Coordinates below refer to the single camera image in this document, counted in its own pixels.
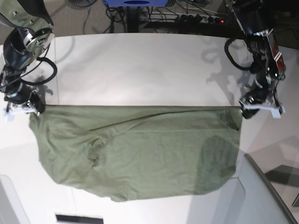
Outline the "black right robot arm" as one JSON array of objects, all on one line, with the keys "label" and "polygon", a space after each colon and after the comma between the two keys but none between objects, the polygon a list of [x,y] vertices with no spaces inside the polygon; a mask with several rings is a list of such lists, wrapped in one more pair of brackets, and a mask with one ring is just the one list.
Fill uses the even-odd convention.
[{"label": "black right robot arm", "polygon": [[[36,86],[51,81],[57,74],[56,65],[42,54],[47,54],[54,39],[53,21],[42,0],[2,0],[0,22],[12,27],[0,56],[0,91],[4,93],[6,115],[16,112],[34,113],[45,110],[45,104],[35,90]],[[45,62],[53,68],[49,78],[29,82],[27,67],[34,61]]]}]

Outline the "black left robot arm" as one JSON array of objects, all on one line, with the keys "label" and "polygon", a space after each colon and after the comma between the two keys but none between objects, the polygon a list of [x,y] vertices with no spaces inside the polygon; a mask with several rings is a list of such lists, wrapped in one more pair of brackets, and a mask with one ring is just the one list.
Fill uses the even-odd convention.
[{"label": "black left robot arm", "polygon": [[242,116],[250,119],[260,110],[267,110],[273,118],[279,119],[285,113],[285,108],[278,100],[277,86],[285,79],[285,64],[265,2],[229,0],[226,6],[235,18],[242,31],[242,40],[253,56],[250,66],[238,65],[229,52],[230,44],[236,39],[226,41],[224,50],[230,62],[236,68],[255,75],[253,84],[247,86],[245,94],[239,99]]}]

